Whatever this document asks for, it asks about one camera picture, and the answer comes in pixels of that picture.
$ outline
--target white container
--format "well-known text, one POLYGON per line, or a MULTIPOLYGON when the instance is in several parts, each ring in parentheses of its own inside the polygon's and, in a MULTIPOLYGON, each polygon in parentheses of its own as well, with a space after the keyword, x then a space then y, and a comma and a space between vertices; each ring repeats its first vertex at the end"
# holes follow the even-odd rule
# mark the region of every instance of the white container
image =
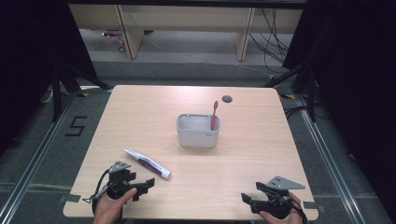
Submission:
POLYGON ((183 147, 215 147, 218 143, 220 119, 210 130, 212 115, 181 114, 177 117, 178 142, 183 147))

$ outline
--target pink toothbrush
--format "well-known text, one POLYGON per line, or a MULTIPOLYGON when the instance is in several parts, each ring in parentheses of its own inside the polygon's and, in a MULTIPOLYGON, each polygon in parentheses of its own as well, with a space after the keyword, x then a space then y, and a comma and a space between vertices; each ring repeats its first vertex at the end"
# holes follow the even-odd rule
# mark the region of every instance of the pink toothbrush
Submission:
POLYGON ((210 124, 210 130, 213 131, 215 129, 215 124, 216 124, 216 109, 218 108, 218 101, 215 102, 213 105, 213 116, 212 116, 212 122, 210 124))

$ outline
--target hand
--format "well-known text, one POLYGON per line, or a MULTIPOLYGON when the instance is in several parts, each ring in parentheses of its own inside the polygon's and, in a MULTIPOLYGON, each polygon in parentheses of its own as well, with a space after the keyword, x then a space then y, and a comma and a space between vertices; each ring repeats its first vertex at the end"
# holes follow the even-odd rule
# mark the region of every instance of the hand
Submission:
POLYGON ((127 204, 128 200, 132 199, 136 194, 137 189, 133 188, 125 192, 125 194, 117 200, 111 199, 105 193, 99 199, 95 208, 93 218, 94 224, 111 224, 115 222, 120 216, 121 208, 127 204))
MULTIPOLYGON (((294 206, 301 208, 300 199, 298 199, 291 192, 289 192, 289 194, 290 194, 291 199, 293 200, 294 206)), ((291 208, 289 215, 283 219, 278 219, 276 217, 273 217, 271 214, 264 212, 264 211, 260 211, 259 215, 271 224, 302 224, 303 223, 303 219, 301 218, 300 214, 298 214, 298 212, 294 208, 291 208)))

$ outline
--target gray floor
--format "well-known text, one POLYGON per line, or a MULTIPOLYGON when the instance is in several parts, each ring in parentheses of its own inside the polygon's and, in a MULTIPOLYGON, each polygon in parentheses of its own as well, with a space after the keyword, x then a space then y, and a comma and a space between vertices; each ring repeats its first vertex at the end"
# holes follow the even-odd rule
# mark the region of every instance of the gray floor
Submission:
MULTIPOLYGON (((262 51, 251 41, 246 59, 238 62, 232 34, 147 33, 137 57, 129 60, 119 51, 116 37, 105 38, 101 33, 102 31, 81 30, 99 78, 112 85, 259 87, 269 81, 270 75, 277 77, 286 71, 279 67, 281 64, 278 61, 264 57, 262 51)), ((291 36, 282 35, 280 38, 288 45, 291 36)), ((277 48, 273 47, 272 52, 278 53, 277 48)), ((83 86, 91 85, 85 80, 78 81, 83 86)), ((276 89, 282 94, 290 93, 291 82, 292 80, 285 81, 276 89)), ((62 212, 64 203, 60 198, 67 195, 74 183, 109 95, 108 92, 97 92, 73 100, 19 208, 15 214, 11 214, 11 223, 91 223, 90 218, 65 217, 62 212), (69 127, 76 116, 86 117, 77 121, 77 125, 84 126, 85 129, 81 136, 67 136, 68 133, 77 131, 69 127)), ((297 106, 295 100, 287 98, 282 98, 281 103, 284 108, 297 106)), ((357 163, 346 157, 347 147, 327 117, 325 108, 317 107, 316 114, 318 128, 367 223, 391 223, 357 163)), ((21 144, 10 148, 0 158, 1 204, 6 202, 39 148, 51 125, 51 117, 52 103, 38 108, 19 135, 21 144)), ((352 223, 302 114, 298 112, 292 115, 289 125, 319 208, 319 218, 313 223, 352 223)))

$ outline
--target wooden table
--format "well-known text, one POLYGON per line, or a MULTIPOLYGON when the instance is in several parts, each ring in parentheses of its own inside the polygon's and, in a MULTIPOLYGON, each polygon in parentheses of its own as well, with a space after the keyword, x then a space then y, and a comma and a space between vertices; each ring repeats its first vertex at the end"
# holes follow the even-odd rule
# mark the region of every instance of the wooden table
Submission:
MULTIPOLYGON (((108 100, 71 194, 89 198, 105 169, 130 163, 136 181, 155 177, 155 186, 138 202, 124 205, 125 218, 261 220, 242 202, 241 192, 266 200, 255 183, 275 175, 305 185, 291 190, 313 202, 303 166, 274 89, 191 86, 117 86, 108 100), (224 103, 224 95, 233 98, 224 103), (219 101, 218 144, 186 148, 178 143, 177 116, 211 114, 219 101), (142 167, 123 150, 131 148, 172 171, 169 180, 142 167)), ((318 210, 304 210, 309 220, 318 210)), ((80 200, 66 203, 67 217, 92 217, 80 200)))

